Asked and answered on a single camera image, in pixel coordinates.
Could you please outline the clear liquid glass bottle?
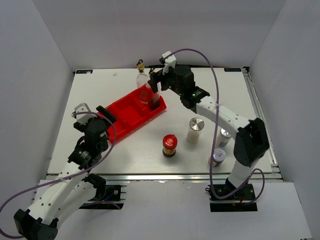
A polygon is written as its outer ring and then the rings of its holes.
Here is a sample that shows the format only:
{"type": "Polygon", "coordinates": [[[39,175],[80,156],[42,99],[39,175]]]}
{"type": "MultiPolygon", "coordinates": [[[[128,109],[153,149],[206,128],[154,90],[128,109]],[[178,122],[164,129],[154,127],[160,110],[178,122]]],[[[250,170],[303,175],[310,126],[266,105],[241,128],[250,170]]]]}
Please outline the clear liquid glass bottle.
{"type": "Polygon", "coordinates": [[[145,73],[144,61],[139,59],[136,66],[138,70],[136,85],[138,89],[139,100],[142,104],[148,104],[150,99],[150,90],[148,87],[149,76],[145,73]]]}

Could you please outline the dark liquid glass bottle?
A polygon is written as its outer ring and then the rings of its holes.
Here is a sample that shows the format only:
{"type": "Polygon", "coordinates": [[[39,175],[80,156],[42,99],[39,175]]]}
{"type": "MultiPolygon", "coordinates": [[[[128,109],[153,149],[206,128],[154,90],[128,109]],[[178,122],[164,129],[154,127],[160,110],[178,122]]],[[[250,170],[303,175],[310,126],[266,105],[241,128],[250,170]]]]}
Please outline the dark liquid glass bottle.
{"type": "Polygon", "coordinates": [[[148,106],[151,110],[155,110],[160,106],[160,93],[153,93],[152,90],[150,90],[150,100],[148,101],[148,106]]]}

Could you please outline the red lid dark sauce jar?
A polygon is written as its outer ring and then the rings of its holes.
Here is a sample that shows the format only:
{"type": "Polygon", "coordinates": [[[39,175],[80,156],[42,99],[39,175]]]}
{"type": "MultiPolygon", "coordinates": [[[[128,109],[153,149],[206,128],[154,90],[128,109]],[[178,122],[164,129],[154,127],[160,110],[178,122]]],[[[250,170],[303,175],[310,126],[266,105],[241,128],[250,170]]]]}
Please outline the red lid dark sauce jar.
{"type": "Polygon", "coordinates": [[[165,157],[171,158],[176,154],[178,139],[174,134],[167,134],[162,140],[162,153],[165,157]]]}

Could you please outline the white lid brown spice jar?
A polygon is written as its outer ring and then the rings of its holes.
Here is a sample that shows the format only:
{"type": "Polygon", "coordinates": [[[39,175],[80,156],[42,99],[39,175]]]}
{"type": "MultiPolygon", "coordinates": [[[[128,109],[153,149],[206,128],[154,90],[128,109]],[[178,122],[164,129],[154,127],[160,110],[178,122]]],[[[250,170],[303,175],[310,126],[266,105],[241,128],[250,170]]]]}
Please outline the white lid brown spice jar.
{"type": "Polygon", "coordinates": [[[223,163],[226,157],[226,152],[222,148],[216,148],[212,156],[208,158],[208,164],[212,164],[213,168],[218,167],[223,163]]]}

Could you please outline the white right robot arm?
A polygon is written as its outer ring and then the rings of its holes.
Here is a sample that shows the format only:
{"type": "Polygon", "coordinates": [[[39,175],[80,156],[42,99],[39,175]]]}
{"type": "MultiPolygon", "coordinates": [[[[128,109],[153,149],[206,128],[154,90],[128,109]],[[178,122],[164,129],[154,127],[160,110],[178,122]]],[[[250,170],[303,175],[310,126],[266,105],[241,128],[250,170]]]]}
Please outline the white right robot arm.
{"type": "Polygon", "coordinates": [[[107,175],[204,174],[218,144],[215,127],[233,137],[253,120],[241,72],[194,68],[196,85],[209,92],[196,111],[183,106],[172,90],[161,92],[164,113],[116,144],[98,167],[107,175]]]}

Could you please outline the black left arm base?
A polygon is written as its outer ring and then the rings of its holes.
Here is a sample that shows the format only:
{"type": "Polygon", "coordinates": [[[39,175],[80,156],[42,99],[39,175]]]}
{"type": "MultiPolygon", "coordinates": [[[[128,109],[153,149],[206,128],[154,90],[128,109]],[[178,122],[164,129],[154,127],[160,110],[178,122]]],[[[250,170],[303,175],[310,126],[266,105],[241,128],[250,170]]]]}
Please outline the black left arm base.
{"type": "Polygon", "coordinates": [[[95,191],[95,195],[83,205],[98,204],[102,201],[120,202],[126,198],[126,185],[105,185],[104,188],[95,191]]]}

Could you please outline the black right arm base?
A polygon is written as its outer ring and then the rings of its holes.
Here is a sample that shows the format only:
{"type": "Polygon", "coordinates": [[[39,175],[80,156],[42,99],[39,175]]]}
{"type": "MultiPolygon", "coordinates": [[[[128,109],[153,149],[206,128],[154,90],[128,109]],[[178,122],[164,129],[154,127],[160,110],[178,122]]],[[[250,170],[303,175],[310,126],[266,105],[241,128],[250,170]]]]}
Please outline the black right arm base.
{"type": "Polygon", "coordinates": [[[238,190],[236,193],[234,193],[233,195],[230,195],[229,197],[226,197],[227,195],[229,195],[232,192],[232,188],[229,187],[226,184],[215,184],[213,186],[214,191],[216,193],[216,195],[222,199],[217,198],[210,186],[208,185],[205,188],[205,191],[209,194],[209,199],[213,202],[218,202],[218,203],[236,203],[236,204],[240,204],[240,203],[248,203],[251,202],[253,200],[255,200],[256,198],[256,194],[253,188],[252,184],[247,184],[245,185],[243,188],[241,188],[240,190],[238,190]]]}

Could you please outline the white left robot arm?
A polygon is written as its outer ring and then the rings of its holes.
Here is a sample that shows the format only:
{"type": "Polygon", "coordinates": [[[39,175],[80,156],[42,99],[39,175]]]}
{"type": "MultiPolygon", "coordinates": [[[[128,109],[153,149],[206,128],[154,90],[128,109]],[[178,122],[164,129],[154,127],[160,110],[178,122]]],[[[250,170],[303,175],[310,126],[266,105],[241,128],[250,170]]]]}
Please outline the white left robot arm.
{"type": "Polygon", "coordinates": [[[115,120],[102,115],[86,123],[76,122],[74,128],[84,135],[77,141],[73,152],[57,178],[46,184],[47,189],[26,210],[14,214],[19,234],[27,240],[53,240],[62,223],[89,200],[101,202],[106,197],[106,181],[91,173],[102,161],[108,144],[109,128],[115,120]]]}

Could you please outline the red plastic organizer tray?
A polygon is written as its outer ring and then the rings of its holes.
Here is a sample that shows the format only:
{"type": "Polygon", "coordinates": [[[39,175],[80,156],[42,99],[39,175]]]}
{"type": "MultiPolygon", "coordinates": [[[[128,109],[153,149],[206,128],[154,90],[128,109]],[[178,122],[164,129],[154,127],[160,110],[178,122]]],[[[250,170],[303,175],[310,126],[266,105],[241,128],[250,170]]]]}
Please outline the red plastic organizer tray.
{"type": "Polygon", "coordinates": [[[163,97],[160,97],[158,106],[151,109],[147,103],[141,102],[140,93],[141,89],[137,88],[105,108],[116,119],[113,124],[115,129],[108,129],[111,143],[119,142],[167,108],[163,97]]]}

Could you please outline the blue left table label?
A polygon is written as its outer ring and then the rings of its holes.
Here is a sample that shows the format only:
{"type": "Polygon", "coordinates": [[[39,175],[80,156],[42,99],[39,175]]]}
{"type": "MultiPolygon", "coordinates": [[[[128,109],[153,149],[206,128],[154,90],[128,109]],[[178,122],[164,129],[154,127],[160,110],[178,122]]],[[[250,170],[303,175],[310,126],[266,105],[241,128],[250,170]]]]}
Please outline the blue left table label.
{"type": "Polygon", "coordinates": [[[75,71],[75,74],[92,74],[93,70],[92,69],[77,69],[75,71]]]}

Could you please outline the silver lid white powder jar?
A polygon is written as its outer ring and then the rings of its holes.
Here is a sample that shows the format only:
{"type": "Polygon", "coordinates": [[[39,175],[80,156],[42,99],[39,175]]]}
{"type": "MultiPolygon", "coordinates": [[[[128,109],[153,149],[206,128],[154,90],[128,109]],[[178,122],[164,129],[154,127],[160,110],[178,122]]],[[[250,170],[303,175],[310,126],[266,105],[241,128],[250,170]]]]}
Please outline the silver lid white powder jar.
{"type": "Polygon", "coordinates": [[[202,130],[205,127],[205,122],[199,117],[193,117],[189,121],[188,132],[186,139],[192,144],[196,144],[199,141],[202,130]]]}

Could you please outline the blue table corner label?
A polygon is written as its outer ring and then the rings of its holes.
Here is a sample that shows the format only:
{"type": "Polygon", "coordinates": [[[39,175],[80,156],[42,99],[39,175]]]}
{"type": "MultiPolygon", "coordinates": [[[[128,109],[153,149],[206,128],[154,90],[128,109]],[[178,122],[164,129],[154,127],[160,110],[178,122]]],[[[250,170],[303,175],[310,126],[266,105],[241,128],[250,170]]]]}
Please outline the blue table corner label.
{"type": "Polygon", "coordinates": [[[225,67],[224,68],[224,71],[225,72],[242,72],[242,69],[241,68],[238,68],[238,67],[225,67]]]}

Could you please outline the silver lid blue label jar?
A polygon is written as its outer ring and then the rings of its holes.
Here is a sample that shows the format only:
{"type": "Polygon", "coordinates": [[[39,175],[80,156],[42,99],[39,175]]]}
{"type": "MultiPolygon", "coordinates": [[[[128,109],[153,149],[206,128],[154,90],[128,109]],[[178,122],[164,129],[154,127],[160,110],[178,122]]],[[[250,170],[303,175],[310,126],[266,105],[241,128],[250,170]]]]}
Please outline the silver lid blue label jar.
{"type": "Polygon", "coordinates": [[[228,145],[232,136],[223,128],[220,129],[218,146],[224,148],[228,145]]]}

